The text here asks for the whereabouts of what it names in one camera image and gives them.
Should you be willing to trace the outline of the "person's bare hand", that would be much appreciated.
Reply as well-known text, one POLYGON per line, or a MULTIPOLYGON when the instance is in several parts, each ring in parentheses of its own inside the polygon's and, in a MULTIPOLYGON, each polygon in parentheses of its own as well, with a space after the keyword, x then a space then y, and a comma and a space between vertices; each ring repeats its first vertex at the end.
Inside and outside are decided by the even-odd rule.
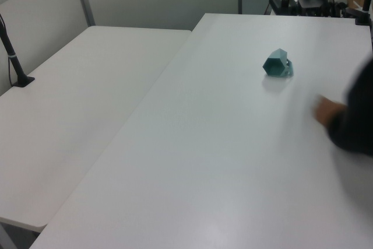
POLYGON ((314 119, 327 128, 334 117, 346 109, 346 105, 318 96, 313 108, 314 119))

